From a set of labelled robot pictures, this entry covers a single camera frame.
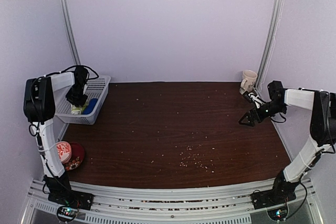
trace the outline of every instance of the white plastic basket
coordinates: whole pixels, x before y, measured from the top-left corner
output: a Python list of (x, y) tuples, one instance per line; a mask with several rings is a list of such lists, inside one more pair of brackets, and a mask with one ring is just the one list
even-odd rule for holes
[(98, 79), (89, 80), (88, 88), (85, 94), (88, 96), (88, 101), (92, 98), (97, 98), (97, 104), (90, 114), (87, 115), (72, 115), (71, 114), (71, 103), (69, 103), (65, 97), (68, 89), (66, 89), (62, 95), (61, 100), (56, 104), (56, 113), (63, 122), (65, 123), (78, 123), (78, 124), (94, 124), (101, 106), (109, 91), (110, 76), (100, 76)]

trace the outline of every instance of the cup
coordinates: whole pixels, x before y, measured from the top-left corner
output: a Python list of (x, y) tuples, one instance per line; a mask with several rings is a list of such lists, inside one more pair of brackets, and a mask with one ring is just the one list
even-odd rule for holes
[(247, 92), (252, 92), (254, 85), (256, 84), (258, 74), (253, 72), (252, 70), (244, 70), (243, 71), (243, 80), (240, 84), (239, 92), (244, 94)]

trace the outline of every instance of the metal pole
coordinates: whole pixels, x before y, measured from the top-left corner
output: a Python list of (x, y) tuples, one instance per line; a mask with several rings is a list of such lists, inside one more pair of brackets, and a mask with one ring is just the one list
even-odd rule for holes
[(271, 22), (270, 22), (270, 26), (268, 30), (268, 36), (267, 36), (267, 40), (265, 44), (264, 53), (262, 55), (263, 57), (261, 59), (261, 63), (260, 63), (259, 70), (258, 70), (258, 78), (256, 81), (257, 90), (261, 89), (262, 82), (267, 72), (271, 50), (274, 44), (274, 36), (275, 36), (276, 28), (279, 22), (279, 15), (281, 12), (281, 7), (282, 7), (283, 2), (284, 0), (274, 0), (273, 13), (272, 13)]
[(63, 18), (64, 18), (66, 30), (67, 30), (67, 37), (68, 37), (68, 41), (69, 41), (69, 46), (70, 46), (72, 58), (73, 58), (74, 63), (76, 65), (80, 65), (80, 60), (79, 60), (78, 51), (77, 51), (75, 38), (74, 38), (74, 32), (72, 31), (72, 26), (71, 26), (71, 22), (70, 22), (68, 3), (67, 3), (67, 0), (60, 0), (60, 1), (61, 1)]

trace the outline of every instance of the purple-tinted wall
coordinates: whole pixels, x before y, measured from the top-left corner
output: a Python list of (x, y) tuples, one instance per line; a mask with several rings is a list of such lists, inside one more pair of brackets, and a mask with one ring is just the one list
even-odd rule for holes
[(68, 0), (82, 63), (112, 81), (239, 81), (274, 0)]
[[(281, 80), (285, 87), (336, 92), (336, 0), (285, 0), (276, 44), (266, 80)], [(280, 135), (295, 157), (309, 134), (311, 113), (289, 108)], [(325, 223), (336, 223), (334, 192), (336, 155), (325, 155), (309, 174), (324, 211)]]
[[(0, 0), (0, 223), (18, 223), (42, 165), (23, 114), (25, 82), (72, 64), (59, 0)], [(56, 123), (55, 134), (63, 124)]]

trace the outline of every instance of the dark brown surface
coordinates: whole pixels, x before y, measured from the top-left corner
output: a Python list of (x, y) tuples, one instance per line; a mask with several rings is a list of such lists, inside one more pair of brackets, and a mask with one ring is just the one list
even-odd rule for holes
[(238, 124), (239, 83), (111, 84), (95, 125), (70, 125), (86, 150), (70, 180), (131, 188), (222, 186), (273, 178), (289, 158), (273, 125)]

